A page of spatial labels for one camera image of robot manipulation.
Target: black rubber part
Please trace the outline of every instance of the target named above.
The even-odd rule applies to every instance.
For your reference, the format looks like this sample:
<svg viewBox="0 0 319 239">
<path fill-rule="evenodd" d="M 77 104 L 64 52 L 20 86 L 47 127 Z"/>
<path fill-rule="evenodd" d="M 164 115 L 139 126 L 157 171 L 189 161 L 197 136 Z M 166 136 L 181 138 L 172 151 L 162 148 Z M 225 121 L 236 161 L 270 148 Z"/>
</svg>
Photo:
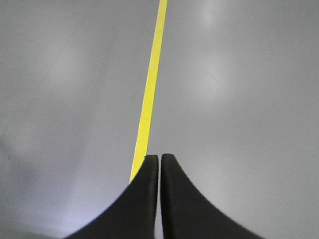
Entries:
<svg viewBox="0 0 319 239">
<path fill-rule="evenodd" d="M 120 197 L 100 216 L 66 239 L 153 239 L 159 159 L 148 155 Z"/>
<path fill-rule="evenodd" d="M 261 239 L 206 200 L 172 154 L 161 158 L 160 202 L 165 239 Z"/>
</svg>

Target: gray floor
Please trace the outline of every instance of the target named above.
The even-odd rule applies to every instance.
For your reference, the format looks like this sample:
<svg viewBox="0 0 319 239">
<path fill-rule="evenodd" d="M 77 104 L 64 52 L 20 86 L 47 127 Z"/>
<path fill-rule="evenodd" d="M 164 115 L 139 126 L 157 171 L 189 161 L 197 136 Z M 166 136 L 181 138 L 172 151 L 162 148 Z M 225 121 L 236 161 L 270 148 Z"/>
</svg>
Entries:
<svg viewBox="0 0 319 239">
<path fill-rule="evenodd" d="M 269 239 L 319 238 L 319 1 L 171 0 L 149 153 Z"/>
<path fill-rule="evenodd" d="M 0 0 L 0 236 L 61 238 L 127 186 L 158 2 Z M 318 62 L 317 0 L 170 0 L 149 154 L 268 239 L 318 238 Z"/>
<path fill-rule="evenodd" d="M 157 9 L 0 1 L 3 228 L 65 236 L 128 185 Z"/>
</svg>

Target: yellow line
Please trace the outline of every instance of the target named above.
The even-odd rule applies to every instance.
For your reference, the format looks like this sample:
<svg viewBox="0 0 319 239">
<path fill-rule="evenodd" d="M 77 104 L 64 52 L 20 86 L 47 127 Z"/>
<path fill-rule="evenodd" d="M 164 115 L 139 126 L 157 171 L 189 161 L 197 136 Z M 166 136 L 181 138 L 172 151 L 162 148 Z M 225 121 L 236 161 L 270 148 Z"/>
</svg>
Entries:
<svg viewBox="0 0 319 239">
<path fill-rule="evenodd" d="M 132 164 L 130 182 L 139 171 L 144 157 L 147 154 L 149 135 L 151 130 L 152 112 L 155 97 L 156 81 L 159 72 L 160 50 L 164 32 L 167 0 L 159 0 L 159 11 L 156 20 L 155 33 L 151 51 L 149 71 L 146 80 L 142 112 L 139 124 L 138 136 L 136 139 L 135 154 Z"/>
</svg>

